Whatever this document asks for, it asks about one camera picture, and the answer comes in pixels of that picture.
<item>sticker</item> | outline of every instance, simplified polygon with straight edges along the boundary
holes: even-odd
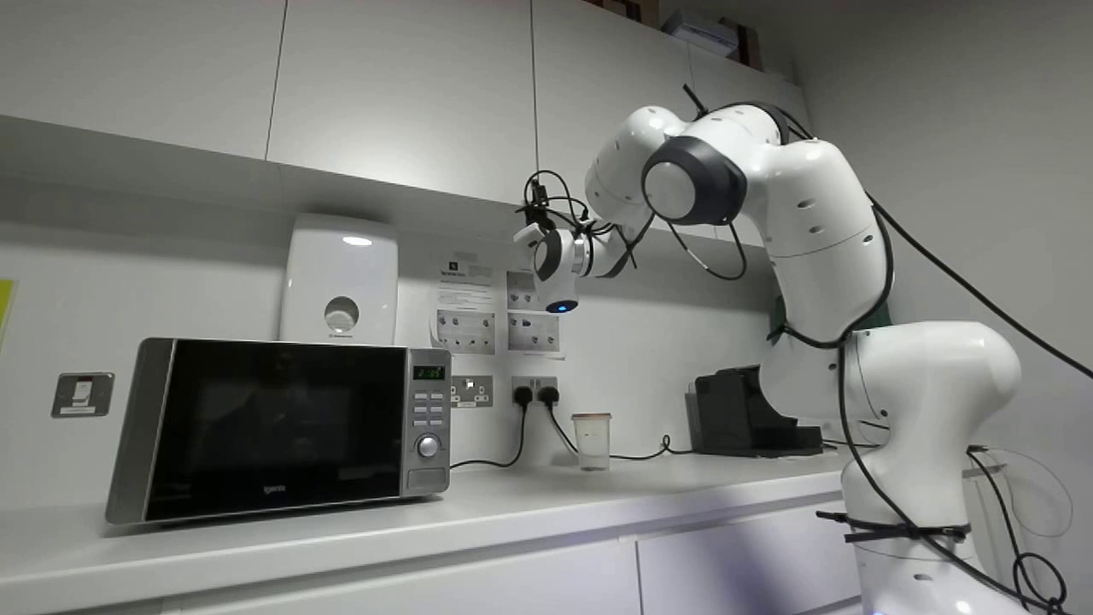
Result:
[[[6,327],[6,306],[14,304],[14,280],[0,280],[0,341]]]

